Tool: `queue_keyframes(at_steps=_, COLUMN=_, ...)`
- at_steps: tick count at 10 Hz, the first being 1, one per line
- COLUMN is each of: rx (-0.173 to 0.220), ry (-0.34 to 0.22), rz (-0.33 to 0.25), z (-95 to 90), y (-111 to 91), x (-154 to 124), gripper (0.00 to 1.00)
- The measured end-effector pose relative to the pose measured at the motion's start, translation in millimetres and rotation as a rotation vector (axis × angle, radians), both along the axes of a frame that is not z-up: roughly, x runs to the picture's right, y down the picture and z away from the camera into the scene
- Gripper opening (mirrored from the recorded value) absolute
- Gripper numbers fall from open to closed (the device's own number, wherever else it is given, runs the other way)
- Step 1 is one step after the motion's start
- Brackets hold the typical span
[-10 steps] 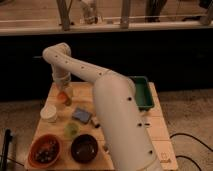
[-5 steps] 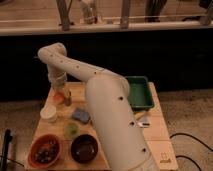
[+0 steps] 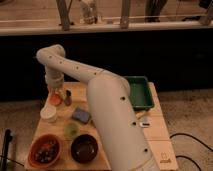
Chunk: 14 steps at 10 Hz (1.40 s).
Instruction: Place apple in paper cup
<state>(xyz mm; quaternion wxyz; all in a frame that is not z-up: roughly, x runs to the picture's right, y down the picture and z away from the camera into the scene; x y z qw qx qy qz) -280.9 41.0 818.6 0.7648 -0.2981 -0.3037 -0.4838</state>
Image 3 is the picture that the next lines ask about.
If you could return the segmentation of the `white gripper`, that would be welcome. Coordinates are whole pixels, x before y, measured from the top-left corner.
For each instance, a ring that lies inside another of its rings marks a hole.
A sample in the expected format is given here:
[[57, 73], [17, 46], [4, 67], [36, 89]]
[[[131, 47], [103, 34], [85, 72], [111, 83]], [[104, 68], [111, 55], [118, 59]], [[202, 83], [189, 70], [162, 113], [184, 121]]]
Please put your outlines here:
[[48, 97], [52, 98], [53, 95], [54, 95], [54, 89], [60, 88], [58, 90], [59, 95], [63, 99], [63, 101], [65, 101], [66, 89], [61, 88], [63, 86], [63, 83], [64, 83], [64, 76], [60, 76], [58, 78], [51, 78], [51, 77], [45, 76], [45, 81], [46, 81], [46, 84], [48, 86]]

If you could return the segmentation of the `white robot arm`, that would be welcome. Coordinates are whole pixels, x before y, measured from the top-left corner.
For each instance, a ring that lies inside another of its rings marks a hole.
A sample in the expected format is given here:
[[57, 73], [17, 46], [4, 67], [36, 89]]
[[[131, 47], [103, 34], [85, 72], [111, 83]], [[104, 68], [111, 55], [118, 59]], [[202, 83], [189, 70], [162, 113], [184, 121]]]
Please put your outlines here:
[[87, 104], [112, 171], [160, 171], [129, 100], [128, 81], [115, 73], [67, 59], [60, 45], [42, 48], [37, 60], [46, 81], [55, 86], [57, 72], [86, 85]]

